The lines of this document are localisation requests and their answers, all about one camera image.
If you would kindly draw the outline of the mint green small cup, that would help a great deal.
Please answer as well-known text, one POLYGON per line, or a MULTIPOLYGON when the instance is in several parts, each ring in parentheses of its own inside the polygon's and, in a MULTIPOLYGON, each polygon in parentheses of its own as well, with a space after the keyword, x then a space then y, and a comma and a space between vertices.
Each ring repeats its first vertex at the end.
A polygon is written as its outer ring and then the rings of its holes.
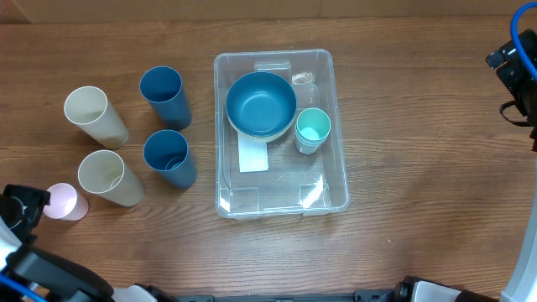
POLYGON ((297 117, 295 131, 298 138, 307 143, 322 144, 331 131, 331 119, 320 108, 310 107, 297 117))

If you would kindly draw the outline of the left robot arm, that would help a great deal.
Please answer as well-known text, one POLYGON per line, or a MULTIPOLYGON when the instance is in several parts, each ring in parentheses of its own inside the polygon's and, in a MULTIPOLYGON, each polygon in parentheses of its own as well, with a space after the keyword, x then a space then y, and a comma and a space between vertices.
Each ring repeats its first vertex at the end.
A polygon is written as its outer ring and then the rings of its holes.
POLYGON ((24 185, 1 193, 1 300, 111 301, 113 288, 103 278, 34 245, 31 231, 50 197, 24 185))

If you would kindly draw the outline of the cream bowl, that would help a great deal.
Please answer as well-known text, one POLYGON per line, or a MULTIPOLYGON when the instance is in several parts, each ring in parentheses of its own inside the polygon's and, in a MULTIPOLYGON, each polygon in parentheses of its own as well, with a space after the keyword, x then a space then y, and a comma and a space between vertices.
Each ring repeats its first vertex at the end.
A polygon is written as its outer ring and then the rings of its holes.
POLYGON ((235 126, 231 122, 231 120, 229 120, 229 123, 232 126, 232 128, 237 131, 238 134, 241 134, 241 135, 243 135, 243 136, 245 136, 247 138, 251 138, 253 140, 258 140, 260 142, 265 142, 265 143, 272 142, 272 141, 282 137, 291 128, 291 126, 293 125, 293 121, 292 121, 289 125, 287 125, 284 129, 282 129, 281 131, 277 132, 276 134, 272 134, 272 135, 268 135, 268 136, 253 136, 251 134, 247 134, 247 133, 243 132, 242 130, 240 130, 237 126, 235 126))
POLYGON ((263 143, 269 143, 282 137, 289 128, 282 128, 279 131, 274 130, 255 130, 255 129, 241 129, 235 128, 238 134, 243 135, 246 138, 257 140, 263 143))

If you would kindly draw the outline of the beige tall cup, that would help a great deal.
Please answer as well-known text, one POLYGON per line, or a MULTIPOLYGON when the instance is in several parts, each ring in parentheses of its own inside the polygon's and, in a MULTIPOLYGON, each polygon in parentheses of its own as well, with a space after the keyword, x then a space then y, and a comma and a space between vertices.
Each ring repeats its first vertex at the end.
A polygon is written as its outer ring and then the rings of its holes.
POLYGON ((78 168, 77 178, 88 193, 99 195, 120 206, 135 206, 144 196, 141 180, 111 150, 88 154, 78 168))
POLYGON ((109 149, 121 148, 128 130, 103 90, 95 86, 75 89, 65 99, 65 117, 98 143, 109 149))

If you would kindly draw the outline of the light blue small cup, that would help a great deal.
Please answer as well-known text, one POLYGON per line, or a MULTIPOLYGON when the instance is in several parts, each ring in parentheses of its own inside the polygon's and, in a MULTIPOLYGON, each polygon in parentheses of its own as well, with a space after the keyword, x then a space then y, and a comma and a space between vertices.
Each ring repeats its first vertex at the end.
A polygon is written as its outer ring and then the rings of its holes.
POLYGON ((321 136, 321 132, 317 131, 314 128, 296 128, 295 129, 296 139, 306 145, 312 147, 321 146, 328 138, 329 134, 321 136))

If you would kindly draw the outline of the dark blue bowl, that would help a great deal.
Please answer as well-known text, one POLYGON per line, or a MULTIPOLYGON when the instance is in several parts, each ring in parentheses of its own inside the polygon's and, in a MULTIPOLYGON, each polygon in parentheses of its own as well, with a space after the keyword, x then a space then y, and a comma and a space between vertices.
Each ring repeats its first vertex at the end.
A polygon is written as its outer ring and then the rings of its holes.
POLYGON ((291 84, 266 71, 243 75, 227 93, 227 117, 241 129, 279 131, 294 120, 297 108, 291 84))

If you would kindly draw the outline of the pink small cup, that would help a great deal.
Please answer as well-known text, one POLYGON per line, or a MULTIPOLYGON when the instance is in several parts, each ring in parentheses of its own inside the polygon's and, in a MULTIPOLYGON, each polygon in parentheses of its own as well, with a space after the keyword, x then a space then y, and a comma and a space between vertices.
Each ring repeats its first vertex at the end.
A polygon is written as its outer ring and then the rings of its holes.
POLYGON ((50 186, 50 203, 44 207, 44 214, 51 219, 79 221, 89 211, 86 198, 72 185, 58 183, 50 186))

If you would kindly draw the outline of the grey small cup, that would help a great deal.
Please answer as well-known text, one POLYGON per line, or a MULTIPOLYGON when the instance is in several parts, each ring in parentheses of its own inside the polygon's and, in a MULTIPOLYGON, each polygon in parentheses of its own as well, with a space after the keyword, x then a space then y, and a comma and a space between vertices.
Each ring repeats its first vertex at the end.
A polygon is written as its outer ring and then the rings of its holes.
POLYGON ((313 154, 315 153, 321 146, 323 142, 320 143, 309 143, 309 142, 303 142, 299 139, 295 140, 295 147, 297 150, 302 154, 313 154))

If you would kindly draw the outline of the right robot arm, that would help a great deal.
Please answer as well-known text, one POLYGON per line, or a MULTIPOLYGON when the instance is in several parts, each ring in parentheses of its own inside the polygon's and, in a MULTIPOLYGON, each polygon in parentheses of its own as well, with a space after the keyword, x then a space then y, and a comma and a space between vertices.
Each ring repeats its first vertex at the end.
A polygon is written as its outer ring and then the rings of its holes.
MULTIPOLYGON (((486 57, 489 67, 511 93, 513 100, 500 107, 500 114, 514 106, 524 118, 511 121, 518 127, 530 128, 529 137, 536 139, 536 77, 527 71, 512 41, 486 57)), ((508 285, 500 294, 501 301, 523 302, 536 300, 536 206, 532 206, 519 260, 508 285)))

